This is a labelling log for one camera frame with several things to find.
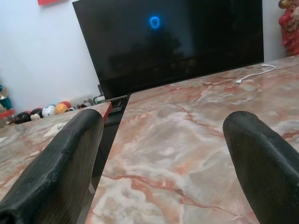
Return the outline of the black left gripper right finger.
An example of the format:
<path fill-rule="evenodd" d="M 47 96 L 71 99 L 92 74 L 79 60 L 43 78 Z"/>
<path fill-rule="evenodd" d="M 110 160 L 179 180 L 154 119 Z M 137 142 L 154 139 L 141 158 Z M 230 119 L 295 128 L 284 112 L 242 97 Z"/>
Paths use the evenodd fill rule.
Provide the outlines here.
<path fill-rule="evenodd" d="M 261 224 L 299 222 L 299 154 L 256 115 L 236 111 L 223 133 L 240 186 Z"/>

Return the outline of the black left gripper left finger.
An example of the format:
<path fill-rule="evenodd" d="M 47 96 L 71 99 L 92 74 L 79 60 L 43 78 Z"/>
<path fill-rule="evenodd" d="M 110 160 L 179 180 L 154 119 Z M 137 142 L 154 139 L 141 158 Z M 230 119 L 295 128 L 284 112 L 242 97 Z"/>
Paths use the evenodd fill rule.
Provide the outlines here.
<path fill-rule="evenodd" d="M 76 114 L 1 200 L 1 223 L 76 223 L 91 183 L 103 127 L 103 117 L 94 109 Z"/>

